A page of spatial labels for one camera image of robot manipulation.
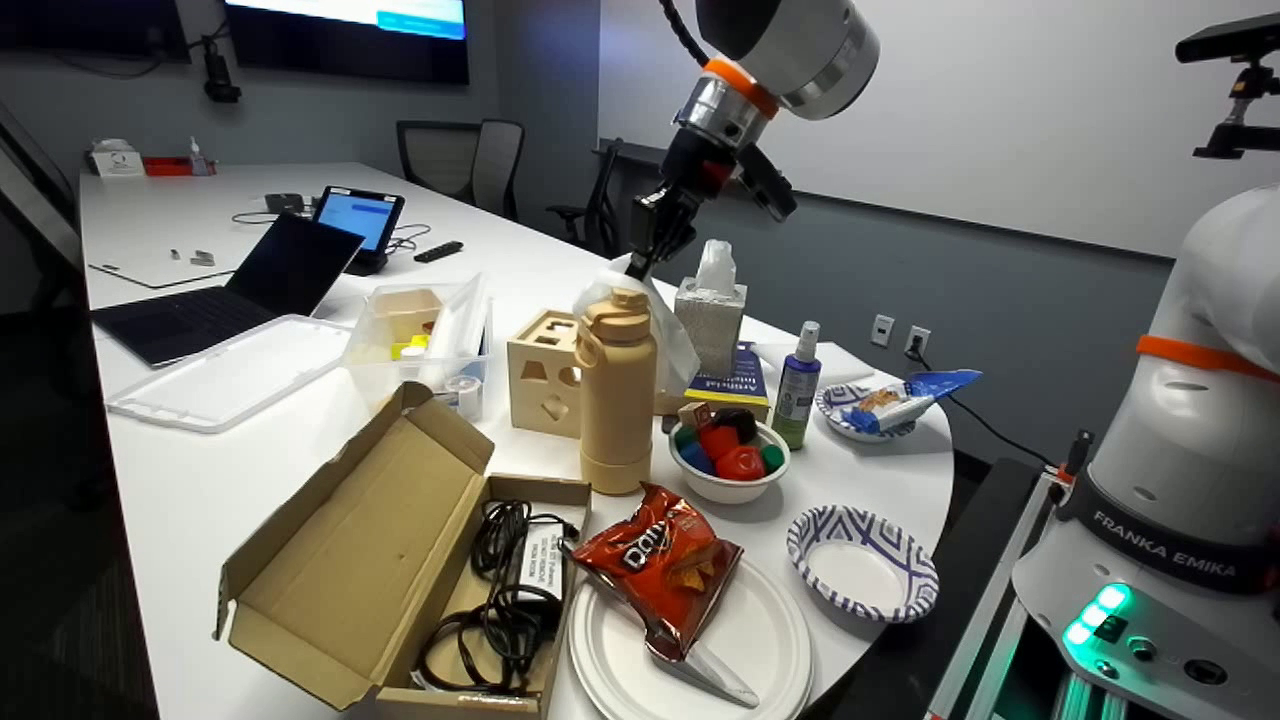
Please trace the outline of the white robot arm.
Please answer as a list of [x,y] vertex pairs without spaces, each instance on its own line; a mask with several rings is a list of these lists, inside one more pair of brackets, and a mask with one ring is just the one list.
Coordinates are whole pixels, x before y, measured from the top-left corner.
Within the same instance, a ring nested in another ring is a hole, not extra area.
[[701,75],[675,112],[661,184],[634,201],[635,282],[692,246],[701,203],[728,182],[788,222],[795,189],[762,149],[769,120],[831,120],[865,98],[880,66],[880,41],[854,0],[696,0],[696,32],[672,0],[661,4]]

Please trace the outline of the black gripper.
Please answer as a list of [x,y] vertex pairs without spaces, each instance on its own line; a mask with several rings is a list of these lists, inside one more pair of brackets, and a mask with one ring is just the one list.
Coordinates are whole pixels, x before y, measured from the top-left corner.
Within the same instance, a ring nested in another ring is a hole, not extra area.
[[634,201],[634,261],[627,273],[647,282],[651,268],[675,257],[692,237],[692,222],[736,168],[736,152],[701,133],[681,127],[666,152],[661,184]]

